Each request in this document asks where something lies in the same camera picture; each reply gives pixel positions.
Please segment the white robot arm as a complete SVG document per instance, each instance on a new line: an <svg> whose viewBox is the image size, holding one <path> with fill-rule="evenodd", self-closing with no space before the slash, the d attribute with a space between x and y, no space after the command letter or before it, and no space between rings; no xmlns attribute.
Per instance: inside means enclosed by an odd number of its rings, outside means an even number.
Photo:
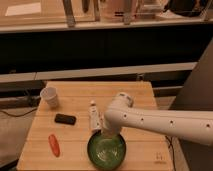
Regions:
<svg viewBox="0 0 213 171"><path fill-rule="evenodd" d="M102 131L118 135L123 127L152 131L213 146L213 111L150 110L133 107L133 99L118 93L104 112Z"/></svg>

